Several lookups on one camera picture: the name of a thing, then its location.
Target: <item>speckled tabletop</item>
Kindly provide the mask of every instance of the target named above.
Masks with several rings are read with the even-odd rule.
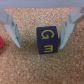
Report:
[[[74,8],[5,9],[13,14],[22,37],[18,48],[0,25],[5,45],[0,50],[0,84],[84,84],[84,21],[55,54],[39,55],[36,28],[61,26]]]

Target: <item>black cube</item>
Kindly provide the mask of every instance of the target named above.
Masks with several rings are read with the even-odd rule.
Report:
[[[58,52],[59,39],[56,26],[37,27],[36,32],[39,54]]]

